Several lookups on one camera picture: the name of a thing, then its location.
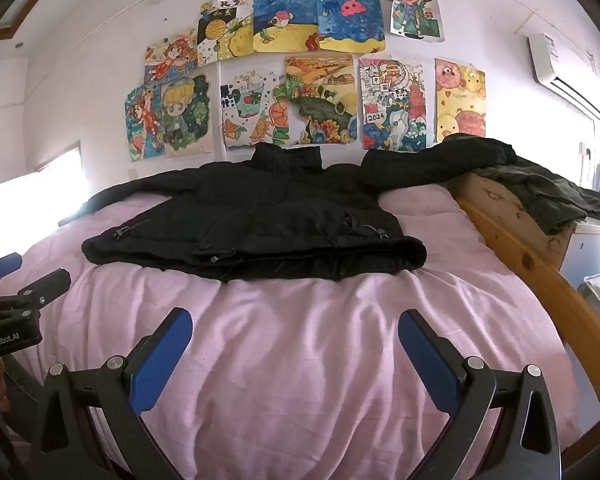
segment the children's drawing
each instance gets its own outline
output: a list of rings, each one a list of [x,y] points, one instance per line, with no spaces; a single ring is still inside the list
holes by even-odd
[[[380,0],[317,0],[320,48],[340,52],[384,50]]]
[[[160,91],[157,85],[141,86],[126,96],[126,140],[131,161],[164,154],[160,121]]]
[[[285,77],[255,70],[221,88],[222,130],[228,148],[257,142],[286,144],[289,124]]]
[[[162,85],[164,145],[169,158],[213,152],[208,91],[202,74]]]
[[[298,144],[346,144],[358,138],[352,56],[287,57],[286,94],[304,121]]]
[[[254,0],[257,52],[318,50],[315,0]]]
[[[252,53],[253,0],[216,0],[200,7],[200,66]]]
[[[144,55],[144,84],[167,83],[186,76],[198,66],[196,38],[191,27],[149,45]]]
[[[360,59],[364,107],[363,144],[399,152],[427,145],[422,65],[395,59]]]
[[[393,0],[391,32],[419,40],[445,41],[438,0]]]
[[[436,59],[436,140],[458,132],[484,137],[487,90],[484,72]]]

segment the jacket collar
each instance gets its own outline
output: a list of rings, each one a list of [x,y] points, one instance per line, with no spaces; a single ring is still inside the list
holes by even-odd
[[[285,149],[268,142],[259,142],[256,144],[250,162],[250,166],[264,171],[272,171],[274,168],[322,169],[320,146]]]

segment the jacket sleeve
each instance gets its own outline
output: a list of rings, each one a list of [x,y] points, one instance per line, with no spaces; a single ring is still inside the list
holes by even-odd
[[[109,187],[93,195],[87,202],[82,204],[77,212],[58,222],[58,225],[63,226],[68,224],[81,216],[94,213],[107,205],[120,202],[135,193],[144,192],[176,196],[181,193],[194,191],[200,181],[208,178],[220,164],[230,164],[230,162],[210,162],[200,168],[166,171]]]
[[[360,175],[365,184],[382,192],[439,184],[476,168],[512,164],[516,160],[516,152],[510,144],[455,134],[441,144],[416,153],[368,150]]]

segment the blue gripper pad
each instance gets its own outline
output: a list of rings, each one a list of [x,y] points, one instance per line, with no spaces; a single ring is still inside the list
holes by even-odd
[[[15,272],[22,266],[22,256],[18,253],[7,254],[0,258],[0,279]]]
[[[193,333],[190,314],[174,308],[153,335],[131,352],[125,370],[129,404],[136,416],[155,406]]]
[[[454,416],[461,400],[458,377],[436,346],[440,338],[420,314],[415,312],[414,316],[420,317],[423,326],[418,325],[410,312],[403,312],[398,320],[398,338],[436,408]]]

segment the wooden bed frame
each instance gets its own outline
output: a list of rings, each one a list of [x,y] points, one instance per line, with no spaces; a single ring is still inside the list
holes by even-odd
[[[467,196],[471,197],[472,194],[466,189],[453,185],[449,189],[487,246],[536,295],[563,342],[568,343],[578,357],[600,402],[600,318],[550,263],[551,257],[540,255],[520,241],[511,229],[504,226],[504,222],[494,219],[491,212],[485,212],[487,206],[484,202],[478,204],[479,200],[468,199]],[[600,421],[563,452],[563,468],[577,462],[598,444]]]

